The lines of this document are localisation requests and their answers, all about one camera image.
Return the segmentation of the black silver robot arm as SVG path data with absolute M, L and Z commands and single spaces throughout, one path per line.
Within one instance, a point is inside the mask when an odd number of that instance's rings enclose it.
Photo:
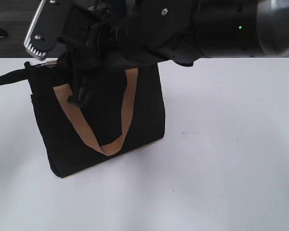
M 43 0 L 24 41 L 43 61 L 57 43 L 83 56 L 83 68 L 118 71 L 172 60 L 279 57 L 289 52 L 289 0 L 144 0 L 123 20 L 72 0 Z

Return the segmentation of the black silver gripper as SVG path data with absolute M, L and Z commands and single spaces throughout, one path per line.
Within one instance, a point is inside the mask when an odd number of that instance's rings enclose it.
M 132 45 L 127 35 L 131 10 L 119 15 L 118 8 L 91 12 L 73 0 L 42 0 L 34 14 L 24 40 L 24 47 L 33 58 L 43 61 L 58 43 L 66 51 L 59 58 L 65 66 L 111 72 L 135 67 L 129 57 Z

